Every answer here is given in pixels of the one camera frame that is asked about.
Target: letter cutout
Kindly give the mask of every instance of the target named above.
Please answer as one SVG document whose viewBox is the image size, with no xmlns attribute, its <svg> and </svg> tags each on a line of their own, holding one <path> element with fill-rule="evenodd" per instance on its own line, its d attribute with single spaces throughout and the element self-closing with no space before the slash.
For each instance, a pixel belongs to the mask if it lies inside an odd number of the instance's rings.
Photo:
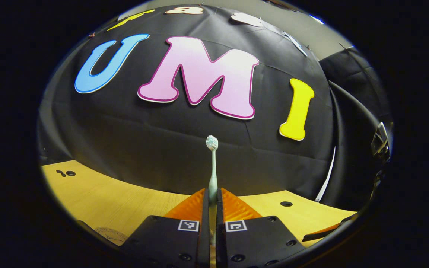
<svg viewBox="0 0 429 268">
<path fill-rule="evenodd" d="M 141 17 L 143 14 L 147 14 L 147 13 L 150 13 L 150 12 L 153 12 L 153 11 L 155 11 L 155 10 L 149 10 L 149 11 L 146 11 L 146 12 L 141 12 L 141 13 L 138 13 L 138 14 L 135 14 L 135 15 L 131 15 L 130 17 L 127 17 L 126 19 L 122 20 L 120 23 L 118 23 L 117 25 L 113 26 L 112 28 L 106 30 L 106 32 L 110 31 L 111 29 L 114 29 L 115 27 L 119 27 L 121 25 L 124 25 L 129 20 L 135 20 L 137 17 Z"/>
<path fill-rule="evenodd" d="M 252 15 L 244 14 L 244 13 L 235 13 L 233 16 L 231 16 L 233 20 L 236 20 L 238 22 L 243 22 L 245 24 L 249 24 L 256 27 L 262 27 L 263 24 L 261 23 L 261 20 L 259 20 L 257 17 L 253 17 Z"/>
<path fill-rule="evenodd" d="M 287 121 L 279 127 L 279 133 L 296 141 L 302 141 L 305 137 L 304 124 L 307 118 L 310 99 L 314 97 L 314 90 L 298 79 L 290 80 L 294 90 L 292 97 L 291 111 L 287 116 Z"/>
<path fill-rule="evenodd" d="M 211 61 L 200 39 L 175 36 L 166 40 L 170 48 L 150 82 L 138 88 L 138 96 L 149 102 L 173 102 L 179 91 L 173 86 L 181 67 L 186 95 L 191 105 L 198 105 L 222 78 L 218 95 L 210 101 L 220 114 L 239 119 L 252 119 L 251 86 L 254 67 L 259 60 L 251 54 L 232 49 Z"/>
<path fill-rule="evenodd" d="M 174 10 L 168 10 L 165 14 L 203 14 L 201 7 L 175 7 Z"/>
<path fill-rule="evenodd" d="M 79 74 L 77 74 L 77 78 L 75 79 L 75 90 L 78 93 L 92 93 L 104 87 L 110 80 L 112 80 L 112 78 L 114 78 L 122 64 L 124 64 L 127 59 L 127 56 L 138 42 L 145 40 L 148 37 L 150 37 L 148 34 L 138 34 L 123 39 L 121 41 L 122 46 L 119 48 L 117 53 L 115 53 L 107 67 L 99 74 L 92 75 L 92 68 L 97 60 L 102 56 L 107 48 L 115 44 L 117 41 L 108 41 L 96 47 L 92 51 L 89 59 L 85 61 L 79 71 Z"/>
</svg>

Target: pink letter m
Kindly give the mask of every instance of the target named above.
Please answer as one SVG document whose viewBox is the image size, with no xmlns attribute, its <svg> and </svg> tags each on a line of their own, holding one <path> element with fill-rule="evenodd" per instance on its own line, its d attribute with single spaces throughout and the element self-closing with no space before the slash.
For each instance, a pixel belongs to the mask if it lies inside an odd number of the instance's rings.
<svg viewBox="0 0 429 268">
<path fill-rule="evenodd" d="M 203 42 L 193 37 L 175 36 L 166 40 L 170 48 L 150 82 L 138 88 L 138 96 L 149 102 L 173 102 L 179 91 L 173 86 L 179 68 L 191 105 L 198 105 L 222 78 L 221 90 L 210 101 L 220 114 L 252 119 L 251 86 L 254 67 L 259 60 L 251 54 L 232 49 L 211 61 Z"/>
</svg>

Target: table surface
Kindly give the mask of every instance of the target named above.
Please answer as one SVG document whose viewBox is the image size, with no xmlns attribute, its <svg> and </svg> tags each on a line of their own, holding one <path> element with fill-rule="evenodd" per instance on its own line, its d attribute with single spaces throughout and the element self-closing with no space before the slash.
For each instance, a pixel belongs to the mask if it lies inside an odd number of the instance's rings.
<svg viewBox="0 0 429 268">
<path fill-rule="evenodd" d="M 163 216 L 189 197 L 132 185 L 103 175 L 75 160 L 41 168 L 60 204 L 74 219 L 82 220 L 94 230 L 105 227 L 130 236 L 147 216 Z M 62 176 L 57 170 L 65 174 L 73 171 L 75 175 Z M 337 224 L 355 213 L 322 205 L 289 191 L 239 198 L 263 217 L 279 217 L 299 241 L 304 235 Z M 283 207 L 280 204 L 283 201 L 293 205 Z M 311 246 L 317 241 L 319 239 L 301 243 Z"/>
</svg>

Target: blue letter u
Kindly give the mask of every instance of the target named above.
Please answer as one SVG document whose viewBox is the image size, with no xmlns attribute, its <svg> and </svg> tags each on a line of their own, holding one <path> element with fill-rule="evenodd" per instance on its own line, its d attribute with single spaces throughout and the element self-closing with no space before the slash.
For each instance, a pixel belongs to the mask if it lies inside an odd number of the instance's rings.
<svg viewBox="0 0 429 268">
<path fill-rule="evenodd" d="M 110 80 L 112 80 L 112 78 L 114 78 L 122 64 L 124 64 L 124 61 L 127 59 L 128 54 L 130 54 L 138 42 L 145 40 L 148 37 L 150 37 L 148 34 L 138 34 L 123 39 L 121 41 L 121 48 L 119 48 L 117 53 L 115 53 L 107 67 L 99 74 L 92 75 L 90 72 L 97 60 L 102 56 L 107 48 L 111 47 L 117 41 L 108 41 L 96 47 L 94 51 L 92 51 L 89 59 L 85 61 L 84 66 L 82 66 L 79 71 L 79 74 L 77 74 L 77 78 L 75 79 L 75 90 L 78 93 L 92 93 L 104 87 Z"/>
</svg>

